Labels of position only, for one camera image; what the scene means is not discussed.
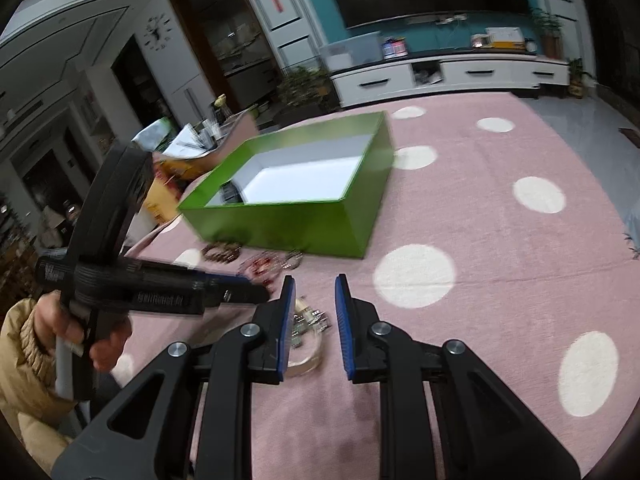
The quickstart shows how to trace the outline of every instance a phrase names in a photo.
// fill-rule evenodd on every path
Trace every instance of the metal bolt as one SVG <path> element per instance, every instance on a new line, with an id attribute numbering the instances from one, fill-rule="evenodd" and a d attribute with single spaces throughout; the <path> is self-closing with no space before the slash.
<path id="1" fill-rule="evenodd" d="M 187 351 L 187 345 L 182 341 L 171 343 L 168 348 L 169 355 L 171 357 L 180 357 Z"/>
<path id="2" fill-rule="evenodd" d="M 445 348 L 447 349 L 447 352 L 453 355 L 462 354 L 462 352 L 466 350 L 465 344 L 459 339 L 452 339 L 450 341 L 447 341 Z"/>
<path id="3" fill-rule="evenodd" d="M 241 326 L 240 333 L 245 337 L 253 337 L 260 333 L 260 327 L 255 323 L 247 323 L 246 325 Z"/>
<path id="4" fill-rule="evenodd" d="M 385 323 L 384 321 L 379 321 L 371 325 L 371 331 L 375 335 L 387 335 L 391 332 L 391 325 L 389 323 Z"/>

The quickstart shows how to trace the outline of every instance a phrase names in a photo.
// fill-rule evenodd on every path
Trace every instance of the black drawer handle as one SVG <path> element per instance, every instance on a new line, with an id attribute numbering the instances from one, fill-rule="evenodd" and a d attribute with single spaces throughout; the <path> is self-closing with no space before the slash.
<path id="1" fill-rule="evenodd" d="M 386 85 L 389 82 L 389 79 L 380 79 L 378 81 L 369 81 L 368 83 L 360 83 L 358 86 L 362 86 L 366 88 L 367 86 L 375 86 L 375 85 Z"/>

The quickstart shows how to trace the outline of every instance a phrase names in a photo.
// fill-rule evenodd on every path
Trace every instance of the beige jacket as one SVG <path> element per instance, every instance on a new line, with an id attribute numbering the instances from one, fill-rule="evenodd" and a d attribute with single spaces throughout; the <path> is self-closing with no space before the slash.
<path id="1" fill-rule="evenodd" d="M 0 410 L 41 468 L 50 474 L 69 443 L 58 427 L 74 403 L 53 392 L 55 361 L 38 348 L 33 331 L 35 301 L 14 305 L 0 333 Z"/>

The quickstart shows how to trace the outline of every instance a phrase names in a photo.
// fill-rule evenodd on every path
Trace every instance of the tv stand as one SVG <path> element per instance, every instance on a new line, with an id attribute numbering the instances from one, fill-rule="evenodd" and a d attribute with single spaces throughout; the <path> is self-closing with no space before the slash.
<path id="1" fill-rule="evenodd" d="M 521 51 L 419 52 L 331 75 L 343 108 L 443 92 L 569 86 L 568 63 Z"/>

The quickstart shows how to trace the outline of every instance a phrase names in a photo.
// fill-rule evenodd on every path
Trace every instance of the gray tile floor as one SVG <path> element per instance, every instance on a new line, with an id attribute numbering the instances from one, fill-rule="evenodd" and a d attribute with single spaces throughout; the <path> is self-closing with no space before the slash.
<path id="1" fill-rule="evenodd" d="M 636 128 L 598 98 L 524 101 L 580 156 L 627 221 L 640 208 L 640 150 L 618 129 Z"/>

